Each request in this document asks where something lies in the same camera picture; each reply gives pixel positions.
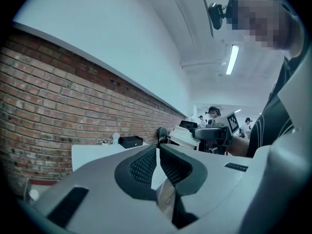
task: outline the headset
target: headset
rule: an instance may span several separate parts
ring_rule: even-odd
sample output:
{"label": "headset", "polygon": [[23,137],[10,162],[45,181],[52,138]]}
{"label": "headset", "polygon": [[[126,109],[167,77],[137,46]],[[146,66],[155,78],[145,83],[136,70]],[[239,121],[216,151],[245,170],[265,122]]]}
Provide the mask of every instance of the headset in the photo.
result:
{"label": "headset", "polygon": [[[233,13],[233,3],[234,0],[229,0],[228,4],[225,6],[222,6],[221,4],[217,3],[211,3],[209,6],[207,4],[207,1],[204,0],[205,7],[208,13],[208,19],[211,29],[211,35],[214,37],[213,34],[213,28],[216,30],[219,30],[222,26],[223,19],[226,18],[232,25],[232,29],[238,29],[238,19],[237,16],[234,16],[235,13]],[[288,4],[283,3],[282,6],[293,14],[293,10],[289,7]]]}
{"label": "headset", "polygon": [[245,119],[245,122],[246,122],[246,123],[247,123],[247,121],[252,122],[253,120],[252,120],[252,119],[250,120],[250,118],[248,117],[248,118]]}
{"label": "headset", "polygon": [[206,111],[205,114],[207,115],[207,114],[209,114],[209,112],[211,112],[211,111],[216,111],[216,115],[217,115],[218,117],[221,116],[220,110],[219,110],[218,108],[216,108],[216,107],[210,107],[210,108],[208,109],[208,112]]}

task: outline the brick wall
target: brick wall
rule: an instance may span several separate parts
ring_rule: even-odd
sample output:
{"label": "brick wall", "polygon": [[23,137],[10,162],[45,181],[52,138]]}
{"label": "brick wall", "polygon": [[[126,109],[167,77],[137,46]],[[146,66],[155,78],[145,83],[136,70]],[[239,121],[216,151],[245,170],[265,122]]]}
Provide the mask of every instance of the brick wall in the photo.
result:
{"label": "brick wall", "polygon": [[184,116],[102,67],[13,30],[0,59],[0,155],[13,190],[28,177],[72,171],[73,144],[102,143],[113,132],[152,143]]}

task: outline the desk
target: desk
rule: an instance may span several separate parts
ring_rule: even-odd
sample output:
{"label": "desk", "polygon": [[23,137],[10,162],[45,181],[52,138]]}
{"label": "desk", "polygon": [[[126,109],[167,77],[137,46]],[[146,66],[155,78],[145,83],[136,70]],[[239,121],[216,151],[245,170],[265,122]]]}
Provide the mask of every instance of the desk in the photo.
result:
{"label": "desk", "polygon": [[[125,149],[121,145],[109,145],[109,144],[101,144],[101,145],[73,145],[72,146],[72,166],[73,172],[75,172],[79,167],[83,166],[86,163],[89,163],[95,159],[107,157],[110,155],[118,154],[121,152],[125,152],[127,150],[133,149],[128,148]],[[152,186],[151,188],[157,190],[157,188],[165,181],[167,178],[165,173],[163,172],[160,166],[160,156],[159,149],[156,149],[156,161],[157,166],[153,173],[152,178]]]}

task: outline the fluorescent light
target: fluorescent light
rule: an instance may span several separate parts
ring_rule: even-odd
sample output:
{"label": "fluorescent light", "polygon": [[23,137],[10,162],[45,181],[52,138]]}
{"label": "fluorescent light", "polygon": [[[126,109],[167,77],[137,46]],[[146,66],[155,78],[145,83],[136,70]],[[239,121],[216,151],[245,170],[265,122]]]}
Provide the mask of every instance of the fluorescent light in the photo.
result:
{"label": "fluorescent light", "polygon": [[236,62],[236,59],[238,56],[238,51],[239,51],[239,46],[238,45],[232,45],[229,66],[228,66],[228,69],[226,71],[227,75],[230,75],[234,69],[234,65],[235,65],[235,62]]}

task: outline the black box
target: black box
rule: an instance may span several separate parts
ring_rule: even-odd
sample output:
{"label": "black box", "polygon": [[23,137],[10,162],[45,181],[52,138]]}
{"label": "black box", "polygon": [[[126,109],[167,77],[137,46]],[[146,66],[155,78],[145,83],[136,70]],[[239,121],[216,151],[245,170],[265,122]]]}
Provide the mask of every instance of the black box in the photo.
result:
{"label": "black box", "polygon": [[119,144],[124,148],[131,148],[143,145],[143,139],[138,136],[120,137]]}
{"label": "black box", "polygon": [[183,128],[189,129],[189,128],[197,128],[198,125],[195,122],[183,120],[183,121],[180,122],[179,127],[183,127]]}

